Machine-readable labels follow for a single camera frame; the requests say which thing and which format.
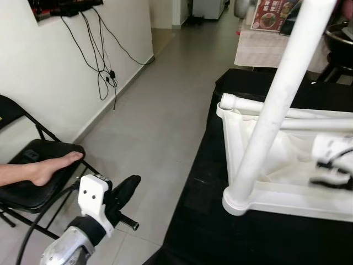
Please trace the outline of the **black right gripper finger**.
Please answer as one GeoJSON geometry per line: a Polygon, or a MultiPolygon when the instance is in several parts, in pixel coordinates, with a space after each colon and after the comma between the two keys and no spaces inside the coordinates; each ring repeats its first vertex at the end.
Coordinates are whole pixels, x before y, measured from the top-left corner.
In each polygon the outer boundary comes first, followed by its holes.
{"type": "Polygon", "coordinates": [[[352,190],[351,178],[348,175],[336,176],[317,176],[309,179],[310,184],[315,184],[331,189],[352,190]]]}

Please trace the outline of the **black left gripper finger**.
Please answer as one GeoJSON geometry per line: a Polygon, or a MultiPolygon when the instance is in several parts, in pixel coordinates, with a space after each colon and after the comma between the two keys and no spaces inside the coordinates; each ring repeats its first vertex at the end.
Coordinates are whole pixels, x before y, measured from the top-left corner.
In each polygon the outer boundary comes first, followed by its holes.
{"type": "Polygon", "coordinates": [[[139,183],[142,178],[140,175],[131,175],[124,179],[115,189],[114,189],[114,209],[121,210],[133,197],[139,183]]]}

